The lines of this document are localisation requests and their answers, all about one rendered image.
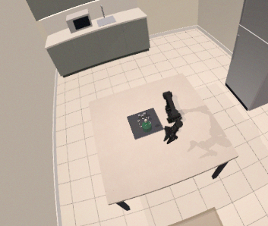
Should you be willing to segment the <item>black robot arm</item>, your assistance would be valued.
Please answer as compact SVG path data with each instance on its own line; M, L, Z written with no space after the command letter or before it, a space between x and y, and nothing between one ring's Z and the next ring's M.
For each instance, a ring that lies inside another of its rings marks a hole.
M183 126L183 123L180 121L182 119L181 114L175 108L174 102L172 100L172 93L170 91L165 91L162 93L164 99L166 100L166 114L168 119L172 119L174 126L180 128ZM164 126L164 131L169 131L170 133L173 131L173 127Z

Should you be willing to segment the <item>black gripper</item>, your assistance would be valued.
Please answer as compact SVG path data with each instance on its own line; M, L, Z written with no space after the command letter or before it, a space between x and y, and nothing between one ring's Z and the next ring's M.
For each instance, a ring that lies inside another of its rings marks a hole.
M170 133L169 131L165 131L165 137L164 137L164 142L168 139L167 141L167 145L173 141L175 141L176 139L178 139L178 136L176 135L177 131L179 128L175 127L174 125L171 126L173 127L173 131ZM170 136L171 135L171 136Z

